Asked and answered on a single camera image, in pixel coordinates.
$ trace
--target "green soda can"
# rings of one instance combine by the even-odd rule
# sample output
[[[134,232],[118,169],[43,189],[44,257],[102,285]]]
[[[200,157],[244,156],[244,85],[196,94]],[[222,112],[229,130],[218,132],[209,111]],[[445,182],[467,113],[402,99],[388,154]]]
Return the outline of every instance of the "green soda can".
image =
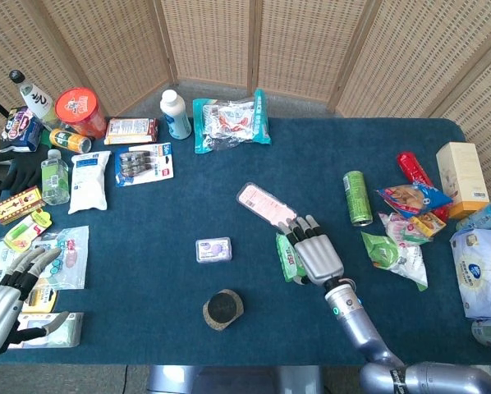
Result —
[[[367,226],[373,220],[364,177],[360,171],[349,171],[343,178],[347,208],[353,226]]]

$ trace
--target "cork coaster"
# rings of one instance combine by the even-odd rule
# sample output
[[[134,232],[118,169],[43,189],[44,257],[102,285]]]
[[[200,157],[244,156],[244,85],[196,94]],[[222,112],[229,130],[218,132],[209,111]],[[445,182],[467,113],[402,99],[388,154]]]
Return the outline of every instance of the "cork coaster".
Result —
[[[204,304],[205,322],[214,330],[222,331],[244,313],[244,304],[233,290],[223,289]]]

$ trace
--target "black glove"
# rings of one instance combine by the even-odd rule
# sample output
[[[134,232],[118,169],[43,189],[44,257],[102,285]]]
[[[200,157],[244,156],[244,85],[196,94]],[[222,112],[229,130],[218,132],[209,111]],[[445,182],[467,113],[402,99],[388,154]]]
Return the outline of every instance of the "black glove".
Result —
[[[0,185],[1,190],[10,189],[11,195],[16,195],[23,190],[38,184],[41,178],[41,162],[47,159],[49,147],[39,144],[35,152],[3,152],[0,153],[0,162],[13,160],[7,177]]]

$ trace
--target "red container lid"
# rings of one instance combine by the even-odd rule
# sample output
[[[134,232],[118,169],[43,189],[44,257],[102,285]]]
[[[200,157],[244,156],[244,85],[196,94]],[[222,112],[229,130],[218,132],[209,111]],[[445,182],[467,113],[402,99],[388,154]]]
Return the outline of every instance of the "red container lid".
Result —
[[[97,108],[96,94],[87,88],[69,89],[56,101],[57,117],[69,124],[86,120]]]

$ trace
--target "blue can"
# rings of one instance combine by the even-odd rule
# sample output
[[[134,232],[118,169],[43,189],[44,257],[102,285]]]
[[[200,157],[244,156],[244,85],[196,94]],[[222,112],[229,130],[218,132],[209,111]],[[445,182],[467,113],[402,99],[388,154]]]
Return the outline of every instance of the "blue can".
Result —
[[[462,219],[456,225],[457,231],[471,228],[491,228],[491,203],[472,213],[468,218]]]

